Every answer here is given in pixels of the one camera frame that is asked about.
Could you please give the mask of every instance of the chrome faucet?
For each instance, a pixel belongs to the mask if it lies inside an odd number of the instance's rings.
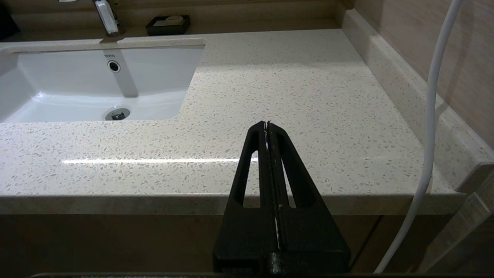
[[[77,0],[58,0],[59,2],[75,2]],[[125,29],[120,26],[117,14],[113,12],[110,3],[107,0],[92,0],[96,10],[98,11],[99,18],[105,26],[106,36],[116,37],[125,33]]]

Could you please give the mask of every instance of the beige wall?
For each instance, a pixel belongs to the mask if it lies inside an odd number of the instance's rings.
[[[355,9],[427,80],[450,0],[353,0]],[[438,93],[494,147],[494,1],[465,0],[454,24]]]
[[[91,0],[0,0],[21,31],[100,29]],[[124,27],[144,28],[155,16],[187,14],[192,25],[300,22],[333,18],[335,0],[111,0]]]

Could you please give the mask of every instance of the undermount sink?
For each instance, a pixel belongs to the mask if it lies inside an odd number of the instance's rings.
[[[173,46],[10,54],[0,64],[0,121],[172,118],[203,51]]]

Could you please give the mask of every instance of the speckled countertop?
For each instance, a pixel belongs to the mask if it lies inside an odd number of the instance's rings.
[[[422,146],[341,30],[1,43],[0,51],[201,44],[175,118],[0,124],[0,212],[221,214],[247,130],[261,120],[287,131],[331,212],[406,211]],[[462,199],[435,169],[422,213],[453,212]]]

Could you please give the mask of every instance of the white cord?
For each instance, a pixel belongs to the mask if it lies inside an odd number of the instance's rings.
[[[395,239],[389,246],[388,251],[382,257],[381,262],[375,269],[374,273],[381,273],[388,265],[389,261],[395,254],[398,247],[400,247],[403,238],[407,235],[410,226],[412,225],[415,215],[417,215],[418,207],[424,199],[425,192],[429,185],[429,181],[432,176],[432,166],[434,165],[434,145],[435,145],[435,119],[436,119],[436,86],[437,79],[439,76],[439,68],[441,67],[441,61],[443,59],[444,49],[446,48],[446,42],[450,36],[451,29],[453,28],[454,20],[460,9],[462,0],[453,0],[451,2],[446,18],[444,19],[443,26],[439,33],[439,37],[436,42],[436,47],[434,49],[434,55],[432,56],[432,62],[429,69],[429,77],[427,78],[427,95],[426,95],[426,150],[424,153],[424,165],[422,168],[422,176],[418,183],[417,191],[413,196],[412,203],[408,209],[405,220],[400,227],[400,230],[396,234]]]

